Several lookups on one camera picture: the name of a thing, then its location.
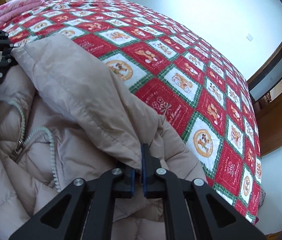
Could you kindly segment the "beige quilted down jacket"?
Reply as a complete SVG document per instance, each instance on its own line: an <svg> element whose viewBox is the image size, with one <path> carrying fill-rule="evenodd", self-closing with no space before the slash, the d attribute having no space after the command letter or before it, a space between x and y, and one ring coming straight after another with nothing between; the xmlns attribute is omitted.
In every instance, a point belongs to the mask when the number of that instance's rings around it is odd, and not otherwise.
<svg viewBox="0 0 282 240"><path fill-rule="evenodd" d="M141 146L189 181L199 160L164 114L98 58L56 34L16 47L0 85L0 239L8 239L74 179L122 162L141 171Z"/></svg>

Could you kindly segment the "pink folded blanket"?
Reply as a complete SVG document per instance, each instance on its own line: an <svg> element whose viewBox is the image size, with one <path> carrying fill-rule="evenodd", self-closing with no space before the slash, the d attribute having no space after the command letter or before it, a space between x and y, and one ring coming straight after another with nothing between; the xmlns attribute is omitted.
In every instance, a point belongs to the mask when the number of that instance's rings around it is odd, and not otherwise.
<svg viewBox="0 0 282 240"><path fill-rule="evenodd" d="M0 5L0 26L28 10L46 5L44 0L11 0Z"/></svg>

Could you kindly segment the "red patchwork bear bedspread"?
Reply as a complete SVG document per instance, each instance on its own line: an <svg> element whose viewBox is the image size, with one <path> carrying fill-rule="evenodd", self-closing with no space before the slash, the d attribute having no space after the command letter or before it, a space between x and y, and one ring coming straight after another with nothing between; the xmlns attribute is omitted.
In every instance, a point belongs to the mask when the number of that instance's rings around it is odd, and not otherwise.
<svg viewBox="0 0 282 240"><path fill-rule="evenodd" d="M125 0L51 0L0 24L16 46L60 33L164 115L208 184L250 222L261 196L258 127L242 74L182 24Z"/></svg>

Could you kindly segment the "brown wooden door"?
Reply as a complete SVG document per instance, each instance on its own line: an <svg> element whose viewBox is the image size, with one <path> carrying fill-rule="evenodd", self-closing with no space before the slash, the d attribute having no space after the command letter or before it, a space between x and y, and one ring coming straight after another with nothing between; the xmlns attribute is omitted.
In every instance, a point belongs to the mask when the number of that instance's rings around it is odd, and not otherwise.
<svg viewBox="0 0 282 240"><path fill-rule="evenodd" d="M282 146L282 42L248 80L261 156Z"/></svg>

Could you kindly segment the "white wall switch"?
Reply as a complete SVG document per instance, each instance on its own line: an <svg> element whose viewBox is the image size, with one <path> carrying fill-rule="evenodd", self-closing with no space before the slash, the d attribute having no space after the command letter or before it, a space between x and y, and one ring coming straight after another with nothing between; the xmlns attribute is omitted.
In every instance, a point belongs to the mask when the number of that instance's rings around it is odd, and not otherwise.
<svg viewBox="0 0 282 240"><path fill-rule="evenodd" d="M252 40L253 40L253 37L252 37L251 34L248 34L248 35L246 36L246 38L247 38L249 41L252 41Z"/></svg>

